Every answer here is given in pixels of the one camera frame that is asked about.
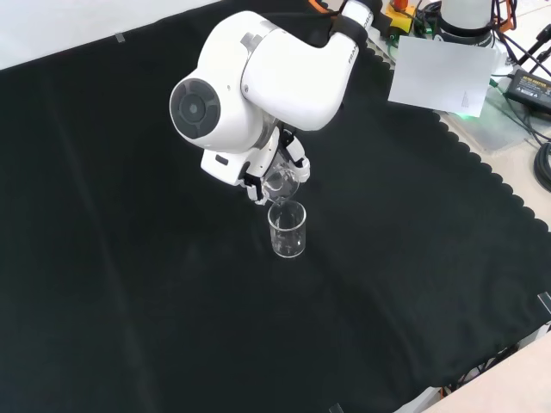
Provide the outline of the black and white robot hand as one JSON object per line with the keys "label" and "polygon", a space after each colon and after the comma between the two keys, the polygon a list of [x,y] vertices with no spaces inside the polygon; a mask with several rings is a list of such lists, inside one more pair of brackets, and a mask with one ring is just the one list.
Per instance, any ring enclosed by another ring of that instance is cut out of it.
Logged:
{"label": "black and white robot hand", "polygon": [[303,145],[283,126],[276,126],[260,149],[240,154],[204,151],[201,168],[223,183],[244,188],[257,205],[291,198],[310,177]]}

